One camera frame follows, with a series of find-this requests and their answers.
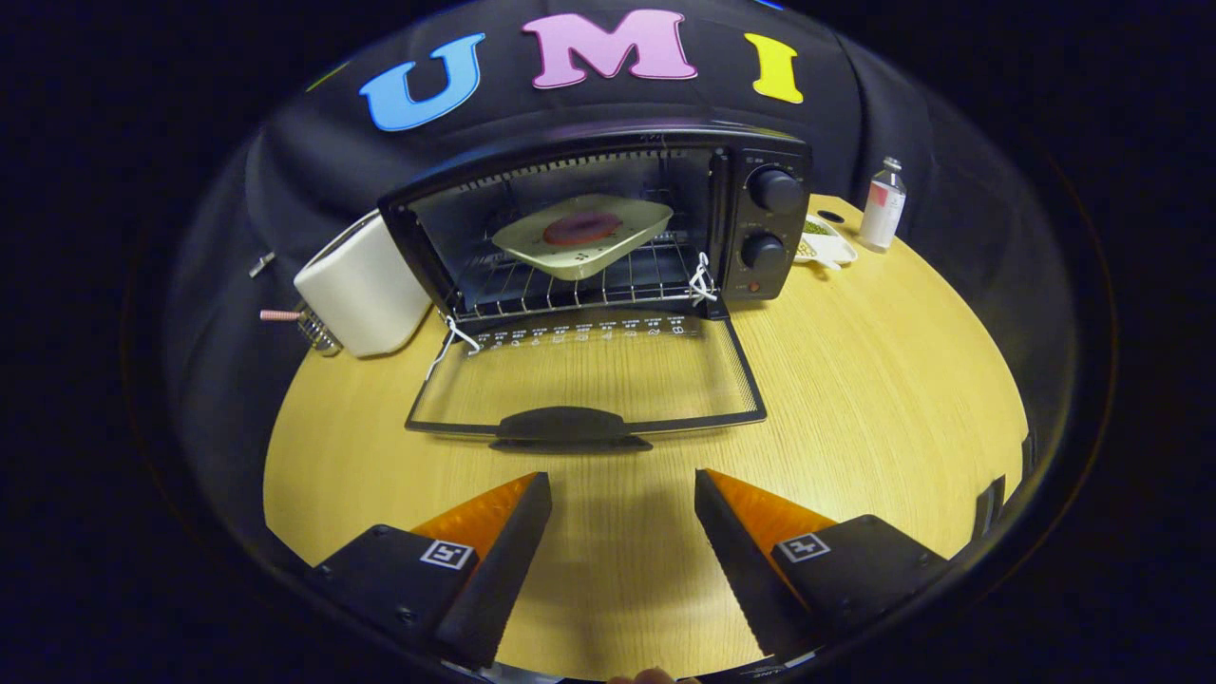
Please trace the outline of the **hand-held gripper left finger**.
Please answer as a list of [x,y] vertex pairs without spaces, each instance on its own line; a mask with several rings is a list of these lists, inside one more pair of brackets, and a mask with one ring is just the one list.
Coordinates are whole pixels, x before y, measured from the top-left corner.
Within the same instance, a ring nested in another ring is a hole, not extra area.
[[465,669],[494,665],[552,510],[533,472],[401,529],[371,525],[306,582],[348,618]]

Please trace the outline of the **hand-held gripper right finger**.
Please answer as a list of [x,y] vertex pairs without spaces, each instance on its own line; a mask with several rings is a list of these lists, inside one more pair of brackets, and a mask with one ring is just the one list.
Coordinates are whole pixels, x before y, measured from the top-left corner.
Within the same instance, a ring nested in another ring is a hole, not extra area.
[[716,470],[696,471],[694,509],[761,654],[783,662],[858,637],[951,567],[882,517],[834,522]]

